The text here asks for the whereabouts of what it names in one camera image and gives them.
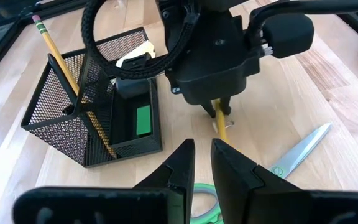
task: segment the wooden table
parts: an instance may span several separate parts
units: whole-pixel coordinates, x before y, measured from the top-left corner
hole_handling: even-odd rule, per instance
[[[232,9],[247,14],[269,0]],[[45,21],[61,52],[83,48],[82,10]],[[324,123],[333,128],[289,177],[304,189],[358,190],[358,35],[334,15],[311,16],[312,48],[277,60],[265,57],[262,71],[232,98],[232,145],[265,167]],[[157,54],[166,53],[154,0],[113,0],[100,10],[96,37],[145,26]],[[186,138],[196,143],[196,182],[212,184],[209,150],[218,135],[200,106],[170,93],[158,77],[163,152],[84,169],[20,127],[24,111],[47,63],[48,52],[34,25],[25,28],[0,63],[0,223],[11,222],[15,199],[44,185],[132,187],[156,169]],[[206,207],[204,203],[197,209]]]

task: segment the green scissor handle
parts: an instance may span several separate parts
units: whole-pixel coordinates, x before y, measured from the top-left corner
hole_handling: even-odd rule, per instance
[[[209,184],[195,184],[193,194],[197,193],[210,194],[214,196],[216,203],[211,209],[208,210],[208,212],[197,217],[192,217],[190,219],[190,224],[223,224],[223,220],[219,219],[221,208],[218,204],[218,196],[216,195],[215,187]]]

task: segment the black mesh pencil holder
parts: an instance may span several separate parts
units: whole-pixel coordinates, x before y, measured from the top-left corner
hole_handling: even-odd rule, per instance
[[[97,42],[110,61],[147,40],[144,29]],[[161,151],[157,85],[130,99],[117,94],[114,81],[87,57],[86,49],[62,55],[80,88],[74,93],[57,63],[48,63],[21,126],[84,167]],[[149,108],[150,132],[136,135],[136,109]]]

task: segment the scissors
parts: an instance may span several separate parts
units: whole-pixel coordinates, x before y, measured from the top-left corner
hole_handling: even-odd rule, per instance
[[[269,168],[273,174],[285,179],[295,170],[299,164],[312,152],[318,143],[331,129],[331,124],[327,123],[313,131],[306,138],[300,141],[295,147],[290,149],[283,157],[281,157],[274,165]],[[221,219],[221,209],[218,204],[218,196],[215,187],[209,184],[195,184],[193,193],[204,193],[213,195],[216,199],[215,205],[206,213],[192,217],[191,224],[223,224]]]

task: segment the black cable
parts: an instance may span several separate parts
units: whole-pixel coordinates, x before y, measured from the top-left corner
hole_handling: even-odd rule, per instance
[[[81,22],[83,42],[88,50],[88,54],[108,75],[115,75],[116,77],[127,79],[151,78],[168,68],[186,47],[199,16],[196,13],[186,15],[177,44],[163,59],[146,68],[128,70],[119,68],[115,63],[106,60],[94,41],[94,20],[105,1],[106,0],[89,0],[86,3]]]
[[[251,44],[259,44],[260,31],[265,21],[279,14],[341,14],[358,12],[358,0],[279,1],[255,9],[250,14],[247,35]]]

